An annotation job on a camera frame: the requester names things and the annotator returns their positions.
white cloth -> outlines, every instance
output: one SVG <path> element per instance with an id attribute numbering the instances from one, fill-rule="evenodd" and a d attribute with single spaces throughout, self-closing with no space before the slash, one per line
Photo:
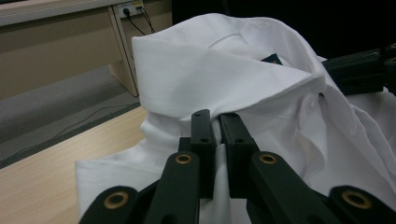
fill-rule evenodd
<path id="1" fill-rule="evenodd" d="M 81 215 L 105 189 L 157 180 L 178 138 L 190 136 L 191 114 L 206 108 L 217 138 L 218 115 L 237 112 L 259 148 L 282 156 L 312 189 L 351 185 L 396 208 L 395 97 L 354 96 L 352 105 L 286 24 L 207 14 L 134 37 L 133 47 L 146 139 L 77 162 Z M 284 65 L 261 62 L 273 53 Z M 219 145 L 215 196 L 201 201 L 200 223 L 249 223 L 245 201 L 229 199 L 224 153 Z"/>

floor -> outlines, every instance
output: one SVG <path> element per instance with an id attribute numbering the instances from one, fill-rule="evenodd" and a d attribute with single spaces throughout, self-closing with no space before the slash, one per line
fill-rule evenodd
<path id="1" fill-rule="evenodd" d="M 0 101 L 0 168 L 140 106 L 106 67 Z"/>

brass insert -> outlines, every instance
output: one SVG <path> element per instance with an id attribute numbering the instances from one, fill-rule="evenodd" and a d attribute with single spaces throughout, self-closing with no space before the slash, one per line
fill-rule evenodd
<path id="1" fill-rule="evenodd" d="M 187 154 L 178 155 L 176 157 L 176 162 L 180 164 L 187 164 L 192 161 L 192 157 Z"/>
<path id="2" fill-rule="evenodd" d="M 341 195 L 347 203 L 361 209 L 369 209 L 372 207 L 370 200 L 357 191 L 346 190 Z"/>
<path id="3" fill-rule="evenodd" d="M 277 158 L 270 154 L 262 154 L 260 155 L 260 161 L 267 164 L 275 164 L 277 162 Z"/>
<path id="4" fill-rule="evenodd" d="M 108 209 L 116 209 L 122 207 L 128 202 L 128 194 L 124 191 L 114 192 L 105 199 L 105 207 Z"/>

table surface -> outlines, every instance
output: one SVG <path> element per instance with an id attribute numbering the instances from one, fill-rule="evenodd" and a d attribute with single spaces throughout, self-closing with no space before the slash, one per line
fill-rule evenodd
<path id="1" fill-rule="evenodd" d="M 136 145 L 141 107 L 0 170 L 0 223 L 78 223 L 75 161 Z"/>

electrical socket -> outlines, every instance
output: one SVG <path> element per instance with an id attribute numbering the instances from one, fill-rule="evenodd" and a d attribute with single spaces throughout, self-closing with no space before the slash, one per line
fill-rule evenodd
<path id="1" fill-rule="evenodd" d="M 134 0 L 131 2 L 125 2 L 118 4 L 117 7 L 119 8 L 120 18 L 125 18 L 125 14 L 123 14 L 123 10 L 128 8 L 131 12 L 131 16 L 141 14 L 140 10 L 137 10 L 137 7 L 143 7 L 143 0 Z"/>

